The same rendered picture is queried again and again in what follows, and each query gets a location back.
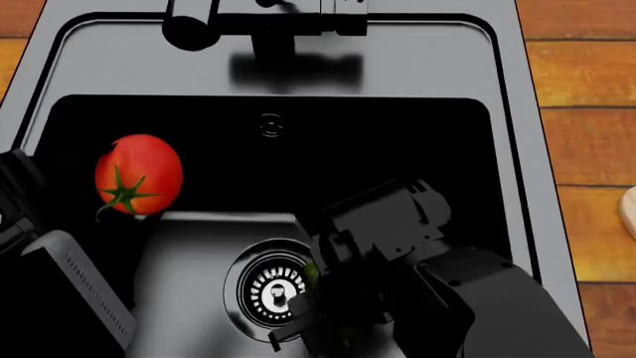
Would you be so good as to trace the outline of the light wooden cutting board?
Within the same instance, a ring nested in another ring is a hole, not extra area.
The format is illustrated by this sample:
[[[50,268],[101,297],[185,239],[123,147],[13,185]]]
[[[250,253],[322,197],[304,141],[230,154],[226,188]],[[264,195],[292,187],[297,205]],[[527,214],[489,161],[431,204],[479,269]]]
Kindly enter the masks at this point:
[[[636,186],[623,193],[618,203],[618,213],[625,229],[636,241]]]

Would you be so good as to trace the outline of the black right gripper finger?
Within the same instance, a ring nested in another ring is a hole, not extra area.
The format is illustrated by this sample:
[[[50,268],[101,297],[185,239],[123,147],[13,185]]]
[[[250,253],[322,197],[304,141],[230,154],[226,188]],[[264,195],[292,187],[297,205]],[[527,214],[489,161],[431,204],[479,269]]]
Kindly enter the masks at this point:
[[[324,328],[325,316],[316,294],[304,292],[288,301],[292,321],[282,327],[270,330],[267,337],[274,351],[282,349],[282,344],[300,338],[310,353],[323,353],[327,342]]]
[[[321,276],[335,273],[348,261],[348,247],[340,213],[298,213],[299,231],[310,239],[311,256]]]

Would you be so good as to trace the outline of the black metal kitchen sink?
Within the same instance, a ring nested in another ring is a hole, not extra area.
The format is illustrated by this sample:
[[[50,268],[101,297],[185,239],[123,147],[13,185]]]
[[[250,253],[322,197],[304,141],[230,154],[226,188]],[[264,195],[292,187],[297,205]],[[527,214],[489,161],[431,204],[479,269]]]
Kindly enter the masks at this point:
[[[167,4],[46,0],[0,103],[0,154],[32,158],[51,228],[136,321],[125,358],[316,358],[238,330],[228,270],[273,238],[311,257],[298,212],[395,179],[440,193],[444,235],[525,270],[589,347],[515,0],[369,0],[367,35],[297,36],[277,62],[249,36],[174,47]],[[140,133],[177,152],[180,193],[97,219],[96,162]]]

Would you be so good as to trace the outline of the black sink faucet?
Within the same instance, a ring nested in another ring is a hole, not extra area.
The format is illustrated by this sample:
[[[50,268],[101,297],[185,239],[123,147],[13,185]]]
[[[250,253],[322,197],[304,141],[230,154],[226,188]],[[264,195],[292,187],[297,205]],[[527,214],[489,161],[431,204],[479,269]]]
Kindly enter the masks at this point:
[[[223,36],[249,36],[257,59],[295,56],[297,36],[367,35],[369,0],[168,0],[162,33],[198,52]]]

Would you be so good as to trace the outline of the green vegetable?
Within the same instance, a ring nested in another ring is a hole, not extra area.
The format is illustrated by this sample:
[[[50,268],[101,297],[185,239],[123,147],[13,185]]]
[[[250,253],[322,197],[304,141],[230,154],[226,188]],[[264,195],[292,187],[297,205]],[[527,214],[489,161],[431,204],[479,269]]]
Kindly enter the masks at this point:
[[[319,294],[319,279],[320,273],[317,266],[313,262],[309,262],[304,266],[304,274],[306,276],[307,287],[313,294]],[[350,347],[352,339],[355,336],[355,330],[353,327],[347,327],[340,325],[337,327],[337,336],[342,345]]]

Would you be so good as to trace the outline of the chrome sink drain strainer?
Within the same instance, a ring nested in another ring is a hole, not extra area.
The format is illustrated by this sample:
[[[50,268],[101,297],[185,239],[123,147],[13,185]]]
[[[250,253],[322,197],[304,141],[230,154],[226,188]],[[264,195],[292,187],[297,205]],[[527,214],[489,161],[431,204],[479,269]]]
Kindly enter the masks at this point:
[[[304,268],[310,249],[298,241],[273,238],[244,250],[224,282],[224,306],[244,335],[269,342],[268,333],[294,321],[289,301],[307,291]]]

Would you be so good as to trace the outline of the red tomato with green stem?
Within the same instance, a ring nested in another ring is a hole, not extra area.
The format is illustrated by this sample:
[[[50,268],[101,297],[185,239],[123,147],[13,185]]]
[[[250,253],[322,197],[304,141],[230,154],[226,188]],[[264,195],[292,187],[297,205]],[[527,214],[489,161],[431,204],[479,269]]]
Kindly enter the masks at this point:
[[[130,134],[110,142],[98,158],[94,184],[103,202],[100,218],[112,209],[123,214],[148,216],[168,208],[183,184],[177,152],[157,136]]]

